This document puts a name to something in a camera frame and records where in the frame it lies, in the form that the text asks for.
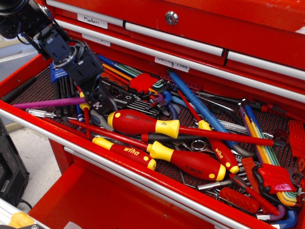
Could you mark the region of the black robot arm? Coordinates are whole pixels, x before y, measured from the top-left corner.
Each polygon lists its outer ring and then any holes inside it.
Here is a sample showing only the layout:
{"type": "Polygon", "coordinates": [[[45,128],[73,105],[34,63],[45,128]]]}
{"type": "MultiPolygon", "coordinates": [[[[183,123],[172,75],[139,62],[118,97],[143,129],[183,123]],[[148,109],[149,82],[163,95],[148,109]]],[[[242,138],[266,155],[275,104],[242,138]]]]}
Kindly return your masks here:
{"type": "Polygon", "coordinates": [[[2,0],[0,33],[7,39],[21,36],[45,59],[52,58],[53,65],[73,79],[98,114],[118,110],[101,83],[104,69],[96,54],[85,42],[70,38],[46,7],[33,0],[2,0]]]}

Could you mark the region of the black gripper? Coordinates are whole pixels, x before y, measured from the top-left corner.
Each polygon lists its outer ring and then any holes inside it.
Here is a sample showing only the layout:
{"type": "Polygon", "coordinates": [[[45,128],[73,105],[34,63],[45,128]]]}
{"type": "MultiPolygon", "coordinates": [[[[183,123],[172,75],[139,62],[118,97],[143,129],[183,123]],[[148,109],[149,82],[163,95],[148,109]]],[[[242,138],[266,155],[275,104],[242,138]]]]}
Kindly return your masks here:
{"type": "Polygon", "coordinates": [[[101,62],[95,53],[83,42],[76,42],[70,47],[67,56],[53,60],[57,68],[62,68],[80,87],[85,101],[98,114],[104,115],[115,111],[115,102],[98,77],[103,72],[101,62]]]}

